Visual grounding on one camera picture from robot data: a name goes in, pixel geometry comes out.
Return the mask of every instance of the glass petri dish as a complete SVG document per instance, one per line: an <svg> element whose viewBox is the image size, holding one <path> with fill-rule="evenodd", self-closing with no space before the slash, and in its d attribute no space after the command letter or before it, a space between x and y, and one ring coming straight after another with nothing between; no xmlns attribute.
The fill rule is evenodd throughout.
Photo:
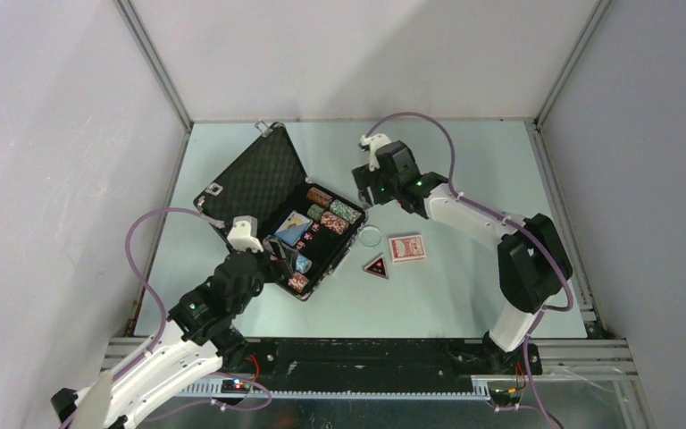
<svg viewBox="0 0 686 429"><path fill-rule="evenodd" d="M366 225L359 232L359 242L367 248L373 248L382 241L382 232L380 228L374 225Z"/></svg>

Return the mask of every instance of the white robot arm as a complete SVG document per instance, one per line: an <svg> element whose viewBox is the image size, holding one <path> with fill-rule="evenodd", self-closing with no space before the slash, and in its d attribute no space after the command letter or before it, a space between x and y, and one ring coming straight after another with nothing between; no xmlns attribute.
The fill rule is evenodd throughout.
<svg viewBox="0 0 686 429"><path fill-rule="evenodd" d="M133 429L193 382L243 360L246 341L232 327L232 320L261 293L265 282L289 276L297 257L284 248L279 251L288 251L286 259L271 261L255 234L255 218L236 217L228 234L236 253L170 310L158 339L148 337L114 367L104 428ZM53 396L52 405L62 421L81 406L89 390L62 389Z"/></svg>
<svg viewBox="0 0 686 429"><path fill-rule="evenodd" d="M362 137L359 147L370 152L369 164L352 171L364 204L395 199L407 212L466 232L498 254L500 289L506 303L484 340L495 343L503 353L518 349L540 309L561 290L561 283L543 255L507 222L530 231L569 278L572 266L551 220L543 214L530 219L505 212L500 212L502 220L487 216L455 197L445 177L435 172L421 174L411 150L384 134Z"/></svg>

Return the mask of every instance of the stack of poker chips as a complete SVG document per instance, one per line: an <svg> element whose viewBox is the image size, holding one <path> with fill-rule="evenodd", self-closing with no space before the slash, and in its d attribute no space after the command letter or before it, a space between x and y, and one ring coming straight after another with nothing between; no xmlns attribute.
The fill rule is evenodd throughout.
<svg viewBox="0 0 686 429"><path fill-rule="evenodd" d="M338 217L346 220L348 223L356 222L356 219L362 215L358 210L354 210L353 208L346 206L337 199L330 204L330 211Z"/></svg>
<svg viewBox="0 0 686 429"><path fill-rule="evenodd" d="M315 204L322 207L327 207L332 202L331 196L317 188L310 188L309 191L306 192L306 197L309 198L309 200L313 201Z"/></svg>
<svg viewBox="0 0 686 429"><path fill-rule="evenodd" d="M322 219L322 214L324 214L324 208L317 206L316 204L312 204L312 206L309 207L309 211L306 212L306 214L309 215L309 217L311 217L315 221L319 222L319 220Z"/></svg>
<svg viewBox="0 0 686 429"><path fill-rule="evenodd" d="M309 258L303 255L298 255L298 258L296 258L296 271L301 274L306 274L311 267L312 261L310 261Z"/></svg>
<svg viewBox="0 0 686 429"><path fill-rule="evenodd" d="M309 279L307 279L301 273L293 274L293 277L291 277L290 280L288 280L288 286L290 286L292 290L295 290L298 293L301 293L308 283Z"/></svg>
<svg viewBox="0 0 686 429"><path fill-rule="evenodd" d="M322 219L320 220L320 223L330 228L337 234L342 234L346 231L346 228L348 228L348 222L344 221L343 219L340 219L331 212L324 212L324 214L322 215Z"/></svg>

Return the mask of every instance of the triangle token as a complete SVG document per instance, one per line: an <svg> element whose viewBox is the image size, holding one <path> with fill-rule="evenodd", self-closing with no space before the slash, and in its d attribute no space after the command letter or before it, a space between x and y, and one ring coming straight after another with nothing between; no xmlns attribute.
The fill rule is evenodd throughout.
<svg viewBox="0 0 686 429"><path fill-rule="evenodd" d="M372 262L364 266L364 272L374 274L383 279L388 278L388 272L385 270L385 257L382 253L375 257Z"/></svg>

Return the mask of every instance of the enclosure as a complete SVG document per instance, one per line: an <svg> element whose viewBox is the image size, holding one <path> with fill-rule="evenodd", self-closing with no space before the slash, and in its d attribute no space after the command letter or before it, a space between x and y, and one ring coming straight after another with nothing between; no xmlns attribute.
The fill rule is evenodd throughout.
<svg viewBox="0 0 686 429"><path fill-rule="evenodd" d="M574 309L548 311L531 336L546 409L564 427L686 426L686 4L97 0L0 4L0 427L57 427L55 392L155 332L125 234L146 212L194 209L261 135L256 121L284 123L307 179L356 201L360 138L403 111L446 127L463 195L554 221ZM439 128L406 118L380 132L448 175ZM367 215L378 247L354 242L307 301L265 286L235 327L285 350L480 347L505 302L493 252L393 203ZM387 280L362 270L407 233L424 261L387 261ZM169 308L229 252L206 223L168 214L141 224L131 254ZM549 304L565 302L562 290ZM288 364L273 360L257 366ZM445 392L430 387L443 369L426 367L404 382L417 391L277 388L255 413L155 418L208 402L222 385L206 377L139 427L548 427L488 407L513 374L474 371L473 390Z"/></svg>

